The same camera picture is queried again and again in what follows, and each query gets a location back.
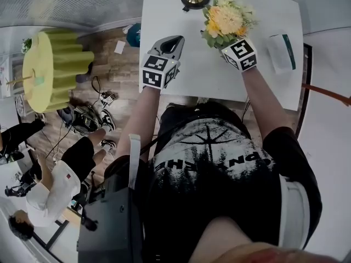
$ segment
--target white t-shirt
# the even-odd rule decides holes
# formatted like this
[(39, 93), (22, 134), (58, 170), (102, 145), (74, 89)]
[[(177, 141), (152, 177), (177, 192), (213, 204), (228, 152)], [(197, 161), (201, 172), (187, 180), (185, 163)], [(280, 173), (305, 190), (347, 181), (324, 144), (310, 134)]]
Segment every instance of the white t-shirt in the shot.
[(65, 162), (59, 161), (51, 174), (54, 183), (50, 191), (39, 183), (26, 196), (29, 220), (37, 227), (55, 222), (81, 190), (78, 176)]

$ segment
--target black hair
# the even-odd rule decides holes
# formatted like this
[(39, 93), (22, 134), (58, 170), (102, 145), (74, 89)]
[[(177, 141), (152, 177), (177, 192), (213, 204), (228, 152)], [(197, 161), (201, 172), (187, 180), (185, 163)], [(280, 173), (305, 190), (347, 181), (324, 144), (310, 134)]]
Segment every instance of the black hair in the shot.
[(12, 233), (22, 241), (28, 241), (33, 237), (34, 227), (26, 222), (17, 223), (14, 216), (10, 216), (9, 226)]

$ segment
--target black and white marker cube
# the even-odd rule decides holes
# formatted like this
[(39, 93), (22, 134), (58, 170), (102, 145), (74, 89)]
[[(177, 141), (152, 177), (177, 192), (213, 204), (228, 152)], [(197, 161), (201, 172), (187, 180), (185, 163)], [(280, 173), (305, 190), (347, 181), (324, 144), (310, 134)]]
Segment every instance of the black and white marker cube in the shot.
[(156, 89), (166, 88), (177, 74), (180, 62), (157, 55), (145, 54), (141, 69), (143, 70), (143, 85)]
[(222, 53), (225, 60), (241, 72), (257, 65), (257, 51), (248, 38), (224, 48)]

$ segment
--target paper on floor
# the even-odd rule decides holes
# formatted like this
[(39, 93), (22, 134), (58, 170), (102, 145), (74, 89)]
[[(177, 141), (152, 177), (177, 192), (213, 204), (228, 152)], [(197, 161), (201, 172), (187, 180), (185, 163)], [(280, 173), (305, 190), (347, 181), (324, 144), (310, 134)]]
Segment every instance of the paper on floor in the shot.
[(115, 49), (115, 53), (122, 54), (125, 44), (126, 43), (124, 41), (118, 41)]

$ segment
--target yellow tablecloth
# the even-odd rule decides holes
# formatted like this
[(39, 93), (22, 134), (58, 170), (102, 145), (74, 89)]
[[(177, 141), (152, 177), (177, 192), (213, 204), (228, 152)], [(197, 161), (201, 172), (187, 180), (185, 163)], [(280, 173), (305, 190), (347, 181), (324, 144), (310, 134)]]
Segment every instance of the yellow tablecloth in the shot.
[(76, 88), (76, 75), (88, 72), (94, 54), (82, 52), (76, 39), (75, 33), (58, 29), (39, 32), (32, 38), (22, 77), (30, 77), (23, 86), (34, 111), (44, 113), (67, 107), (69, 90)]

